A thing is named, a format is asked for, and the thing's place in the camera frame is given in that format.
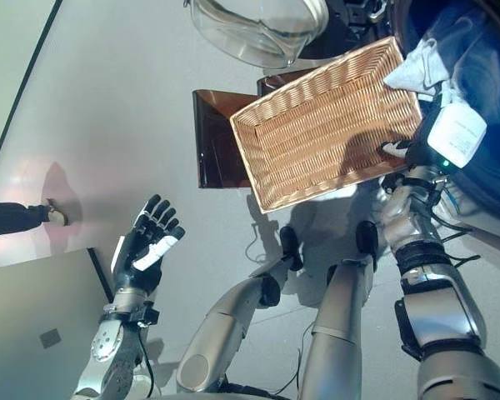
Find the shoe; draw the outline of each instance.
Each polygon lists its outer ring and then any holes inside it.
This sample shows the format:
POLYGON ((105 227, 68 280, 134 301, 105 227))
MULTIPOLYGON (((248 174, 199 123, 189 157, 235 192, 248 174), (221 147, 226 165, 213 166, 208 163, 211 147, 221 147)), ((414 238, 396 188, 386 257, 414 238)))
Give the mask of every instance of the shoe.
POLYGON ((62 227, 68 225, 67 216, 56 209, 55 203, 51 198, 45 199, 43 204, 50 209, 50 211, 48 211, 48 221, 50 223, 56 223, 62 227))

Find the white wall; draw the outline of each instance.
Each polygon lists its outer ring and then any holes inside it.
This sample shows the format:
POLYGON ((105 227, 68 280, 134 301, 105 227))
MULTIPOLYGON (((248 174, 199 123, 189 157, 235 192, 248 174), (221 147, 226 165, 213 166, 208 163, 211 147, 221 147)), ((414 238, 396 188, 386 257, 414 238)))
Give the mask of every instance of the white wall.
POLYGON ((0 268, 0 398, 70 398, 106 302, 85 250, 0 268))
POLYGON ((53 0, 0 0, 0 135, 53 0))

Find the robot finger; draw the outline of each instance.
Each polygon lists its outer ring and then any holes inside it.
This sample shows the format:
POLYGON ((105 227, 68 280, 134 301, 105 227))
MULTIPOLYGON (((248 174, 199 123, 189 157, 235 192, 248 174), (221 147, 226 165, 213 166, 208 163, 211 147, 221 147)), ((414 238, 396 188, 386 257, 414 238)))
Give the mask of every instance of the robot finger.
POLYGON ((163 200, 162 202, 160 202, 156 208, 155 213, 152 215, 153 219, 155 219, 157 221, 162 216, 162 214, 167 210, 167 208, 169 206, 170 206, 170 202, 168 200, 163 200))
POLYGON ((150 199, 147 201, 147 203, 144 205, 144 207, 141 209, 139 214, 137 215, 137 218, 135 219, 135 222, 133 223, 133 228, 136 230, 142 230, 145 224, 145 218, 148 220, 150 213, 152 212, 153 208, 156 206, 161 201, 161 196, 158 194, 154 194, 150 199))
POLYGON ((163 236, 158 242, 148 246, 147 251, 141 252, 140 257, 133 261, 133 266, 139 271, 149 268, 183 238, 184 234, 182 227, 175 227, 167 236, 163 236))
POLYGON ((170 232, 170 231, 172 231, 175 227, 177 227, 177 226, 179 225, 179 223, 180 223, 180 222, 178 221, 178 219, 177 219, 177 218, 174 218, 171 222, 169 222, 169 223, 167 224, 167 226, 165 227, 165 230, 170 232))
POLYGON ((159 220, 158 225, 167 225, 168 222, 176 215, 176 210, 174 208, 169 208, 167 212, 165 212, 165 215, 159 220))
POLYGON ((153 208, 156 207, 159 202, 161 202, 161 196, 159 196, 158 194, 154 194, 142 208, 142 211, 148 214, 152 213, 153 208))
POLYGON ((182 227, 175 227, 168 233, 168 236, 172 236, 176 240, 180 240, 181 238, 183 238, 184 235, 185 235, 185 229, 183 229, 182 227))

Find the white cloth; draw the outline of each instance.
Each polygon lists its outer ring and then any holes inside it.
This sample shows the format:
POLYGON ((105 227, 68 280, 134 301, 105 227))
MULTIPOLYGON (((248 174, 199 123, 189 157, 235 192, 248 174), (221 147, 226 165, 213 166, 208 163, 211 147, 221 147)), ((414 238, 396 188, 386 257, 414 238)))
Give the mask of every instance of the white cloth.
POLYGON ((441 107, 450 103, 465 103, 457 84, 451 79, 433 38, 421 39, 405 61, 389 73, 383 82, 394 89, 416 92, 419 100, 431 102, 441 83, 441 107))

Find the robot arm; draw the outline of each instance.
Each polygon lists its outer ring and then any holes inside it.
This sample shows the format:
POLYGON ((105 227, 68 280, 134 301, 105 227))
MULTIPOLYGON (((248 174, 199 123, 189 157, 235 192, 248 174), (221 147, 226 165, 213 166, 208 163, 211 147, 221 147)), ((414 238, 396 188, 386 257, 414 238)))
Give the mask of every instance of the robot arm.
POLYGON ((115 298, 103 309, 74 400, 123 400, 132 386, 148 326, 158 322, 147 297, 161 280, 163 255, 185 234, 169 206, 158 195, 150 198, 118 241, 111 265, 115 298))
POLYGON ((408 172, 382 184, 392 193, 381 219, 401 275, 404 296, 395 311, 402 349, 421 363, 418 398, 500 398, 500 368, 483 352, 482 314, 432 225, 442 221, 432 208, 458 165, 429 144, 431 135, 448 130, 438 123, 444 113, 434 107, 425 118, 406 153, 408 172))
POLYGON ((281 259, 259 268, 232 287, 209 310, 177 369, 179 392, 229 391, 225 373, 247 334, 256 308, 276 306, 288 271, 302 267, 298 240, 290 227, 280 230, 280 241, 281 259))

